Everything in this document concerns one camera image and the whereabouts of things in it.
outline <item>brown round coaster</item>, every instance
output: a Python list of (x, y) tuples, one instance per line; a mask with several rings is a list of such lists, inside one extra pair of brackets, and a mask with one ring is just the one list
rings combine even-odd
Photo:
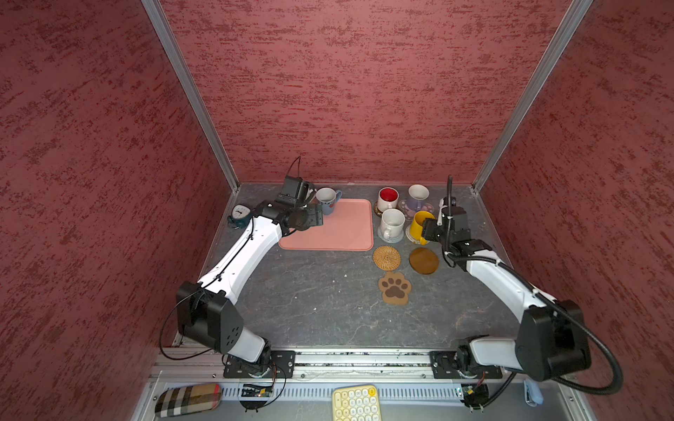
[(372, 254), (372, 260), (380, 269), (392, 271), (400, 266), (400, 253), (391, 246), (381, 246)]
[(439, 260), (432, 250), (419, 247), (410, 253), (410, 265), (422, 275), (430, 275), (437, 270)]

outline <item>woven rattan coaster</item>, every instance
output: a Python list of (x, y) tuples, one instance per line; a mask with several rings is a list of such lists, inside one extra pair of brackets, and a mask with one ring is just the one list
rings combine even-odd
[(372, 254), (372, 260), (380, 269), (394, 271), (400, 266), (400, 253), (391, 246), (381, 246)]

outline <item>metal corner post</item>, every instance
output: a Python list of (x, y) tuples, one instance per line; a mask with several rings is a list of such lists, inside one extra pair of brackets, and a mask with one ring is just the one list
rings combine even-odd
[(208, 143), (210, 143), (211, 148), (213, 149), (213, 153), (222, 168), (224, 176), (227, 178), (227, 182), (229, 183), (232, 192), (238, 191), (240, 185), (239, 180), (234, 173), (231, 162), (229, 162), (227, 153), (220, 141), (220, 136), (215, 129), (213, 120), (211, 120), (210, 115), (208, 114), (206, 105), (192, 78), (192, 74), (189, 72), (185, 58), (178, 47), (178, 42), (173, 36), (173, 31), (171, 31), (169, 21), (166, 19), (164, 9), (159, 3), (159, 0), (141, 0), (141, 2), (150, 17), (150, 21), (152, 22), (152, 26), (154, 26), (154, 30), (157, 32), (159, 41), (161, 41), (164, 51), (166, 51), (166, 55), (178, 76), (178, 80), (183, 86), (185, 95), (187, 95), (187, 99), (192, 105), (192, 109), (204, 130), (204, 134), (206, 134)]
[(526, 113), (529, 111), (529, 108), (541, 91), (545, 81), (547, 81), (550, 73), (552, 73), (553, 68), (557, 64), (561, 54), (564, 52), (564, 49), (569, 44), (571, 37), (583, 20), (590, 5), (592, 5), (592, 0), (573, 0), (571, 2), (569, 9), (559, 23), (557, 31), (555, 31), (555, 35), (553, 35), (550, 44), (548, 44), (548, 47), (545, 49), (541, 61), (539, 61), (534, 73), (531, 75), (529, 83), (526, 85), (520, 100), (512, 111), (508, 122), (505, 124), (501, 135), (496, 139), (496, 144), (475, 178), (473, 188), (477, 193), (479, 193), (485, 186), (489, 175), (496, 167), (499, 158), (501, 158), (501, 155), (506, 150), (506, 147), (517, 131), (517, 128), (520, 126), (524, 116), (526, 116)]

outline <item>paw print coaster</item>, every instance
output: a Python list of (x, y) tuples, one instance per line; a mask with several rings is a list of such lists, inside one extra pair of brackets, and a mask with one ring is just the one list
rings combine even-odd
[(379, 280), (379, 289), (384, 302), (388, 304), (405, 305), (409, 301), (412, 284), (405, 279), (402, 272), (386, 272)]

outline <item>mug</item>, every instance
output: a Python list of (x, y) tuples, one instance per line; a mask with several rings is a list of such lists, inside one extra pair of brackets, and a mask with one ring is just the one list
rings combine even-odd
[(412, 225), (410, 226), (410, 235), (415, 240), (418, 240), (423, 246), (428, 244), (428, 241), (421, 236), (421, 232), (423, 231), (423, 222), (427, 218), (435, 219), (435, 216), (433, 216), (431, 212), (419, 211), (415, 213), (415, 218), (412, 220)]
[(396, 237), (402, 238), (403, 225), (405, 225), (405, 215), (397, 209), (387, 209), (381, 214), (379, 235), (385, 241)]
[(377, 199), (377, 209), (384, 212), (387, 209), (393, 209), (398, 205), (398, 191), (392, 187), (384, 187), (379, 190), (379, 198)]
[(330, 215), (335, 210), (335, 204), (341, 198), (341, 190), (335, 191), (329, 187), (324, 187), (316, 192), (316, 200), (321, 204), (323, 215)]
[(420, 211), (428, 199), (428, 189), (420, 184), (415, 184), (407, 191), (407, 207), (413, 211)]

